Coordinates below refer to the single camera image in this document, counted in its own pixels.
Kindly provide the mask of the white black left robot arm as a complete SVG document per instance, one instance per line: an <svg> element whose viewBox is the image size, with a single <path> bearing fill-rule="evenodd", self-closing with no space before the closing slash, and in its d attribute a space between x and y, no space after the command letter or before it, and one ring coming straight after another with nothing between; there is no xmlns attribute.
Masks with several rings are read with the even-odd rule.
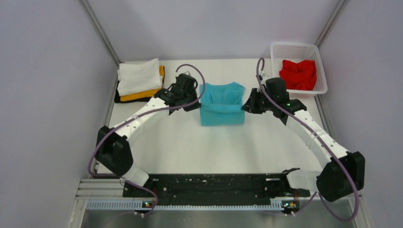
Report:
<svg viewBox="0 0 403 228"><path fill-rule="evenodd" d="M152 192L149 174L134 161L131 145L147 129L176 110L192 111L200 107L197 81L188 74L179 74L167 89L159 90L139 111L125 121L98 131L94 158L115 176L134 183L140 196Z"/></svg>

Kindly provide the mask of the turquoise t-shirt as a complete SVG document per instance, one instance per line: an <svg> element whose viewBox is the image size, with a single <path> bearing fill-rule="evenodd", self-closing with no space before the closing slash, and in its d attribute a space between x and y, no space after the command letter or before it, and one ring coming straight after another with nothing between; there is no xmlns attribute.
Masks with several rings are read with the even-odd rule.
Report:
<svg viewBox="0 0 403 228"><path fill-rule="evenodd" d="M202 126L242 125L245 112L242 110L244 86L232 82L226 85L201 85L200 103Z"/></svg>

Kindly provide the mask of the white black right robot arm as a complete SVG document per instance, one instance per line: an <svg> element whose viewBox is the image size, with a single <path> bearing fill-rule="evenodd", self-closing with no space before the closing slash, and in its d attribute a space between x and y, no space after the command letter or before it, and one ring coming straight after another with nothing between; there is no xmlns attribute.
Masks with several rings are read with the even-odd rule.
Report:
<svg viewBox="0 0 403 228"><path fill-rule="evenodd" d="M311 116L299 99L291 99L281 78L267 79L253 88L243 111L251 114L272 112L284 126L304 142L318 160L321 170L293 168L278 184L279 191L291 196L298 189L318 192L329 202L360 191L365 184L365 158L337 143Z"/></svg>

